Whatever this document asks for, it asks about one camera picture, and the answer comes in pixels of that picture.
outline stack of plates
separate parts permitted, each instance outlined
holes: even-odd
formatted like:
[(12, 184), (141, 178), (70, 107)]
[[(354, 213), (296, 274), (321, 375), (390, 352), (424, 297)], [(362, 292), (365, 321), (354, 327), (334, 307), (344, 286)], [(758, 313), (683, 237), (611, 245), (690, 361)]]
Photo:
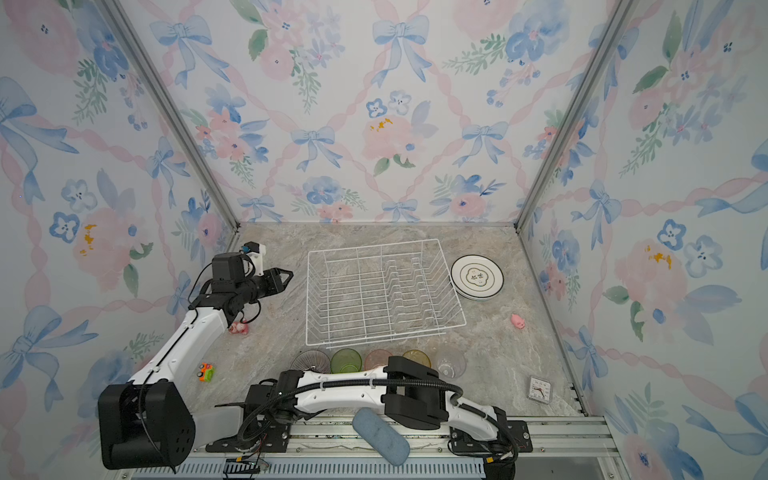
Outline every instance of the stack of plates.
[(504, 274), (498, 265), (479, 255), (459, 258), (451, 267), (451, 279), (459, 295), (470, 300), (491, 298), (504, 285)]

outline clock face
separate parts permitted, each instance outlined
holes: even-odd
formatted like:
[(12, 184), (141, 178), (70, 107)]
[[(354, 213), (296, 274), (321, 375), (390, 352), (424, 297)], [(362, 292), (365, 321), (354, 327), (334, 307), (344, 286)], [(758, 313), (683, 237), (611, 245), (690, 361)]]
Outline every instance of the clock face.
[(541, 403), (549, 403), (551, 400), (552, 384), (546, 380), (531, 377), (531, 383), (528, 387), (528, 398)]

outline gray marble tabletop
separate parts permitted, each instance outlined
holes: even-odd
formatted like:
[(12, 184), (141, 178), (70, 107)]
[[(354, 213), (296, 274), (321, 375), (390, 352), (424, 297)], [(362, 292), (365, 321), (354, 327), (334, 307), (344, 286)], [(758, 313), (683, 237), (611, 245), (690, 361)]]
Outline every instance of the gray marble tabletop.
[[(204, 361), (214, 365), (211, 382), (192, 378), (187, 384), (190, 411), (217, 403), (241, 402), (252, 383), (276, 378), (293, 359), (310, 349), (304, 344), (306, 323), (306, 262), (311, 250), (359, 247), (381, 243), (437, 238), (450, 266), (468, 254), (493, 259), (502, 269), (502, 291), (490, 300), (461, 298), (467, 325), (441, 336), (382, 342), (356, 347), (365, 358), (373, 349), (401, 355), (420, 349), (429, 356), (443, 344), (454, 346), (467, 359), (463, 376), (453, 380), (465, 397), (484, 405), (498, 406), (508, 415), (580, 415), (568, 388), (571, 380), (564, 368), (557, 339), (528, 266), (525, 252), (512, 227), (473, 225), (320, 225), (317, 223), (257, 223), (242, 230), (239, 244), (256, 241), (266, 246), (265, 268), (292, 270), (295, 277), (285, 292), (262, 299), (263, 312), (249, 325), (246, 335), (225, 333), (211, 346)], [(256, 312), (246, 308), (246, 317)], [(517, 329), (510, 317), (517, 313), (525, 328)], [(337, 349), (326, 352), (329, 357)], [(548, 405), (530, 400), (528, 380), (537, 376), (551, 382)]]

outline floral wallpaper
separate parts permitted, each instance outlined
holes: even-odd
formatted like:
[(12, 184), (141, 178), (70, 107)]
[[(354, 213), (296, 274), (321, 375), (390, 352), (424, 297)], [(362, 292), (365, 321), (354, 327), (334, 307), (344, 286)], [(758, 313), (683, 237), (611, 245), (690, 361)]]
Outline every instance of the floral wallpaper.
[(512, 222), (614, 2), (122, 5), (242, 221)]
[(230, 228), (94, 4), (0, 7), (0, 477), (100, 478), (96, 402)]
[(768, 5), (633, 15), (524, 242), (633, 479), (768, 478)]

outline wire dish rack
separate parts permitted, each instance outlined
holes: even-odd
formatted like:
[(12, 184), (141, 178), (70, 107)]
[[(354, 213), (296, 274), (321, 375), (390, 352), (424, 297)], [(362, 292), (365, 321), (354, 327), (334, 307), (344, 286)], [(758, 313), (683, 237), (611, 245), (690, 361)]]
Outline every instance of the wire dish rack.
[(306, 269), (308, 346), (441, 335), (467, 324), (437, 239), (314, 250)]

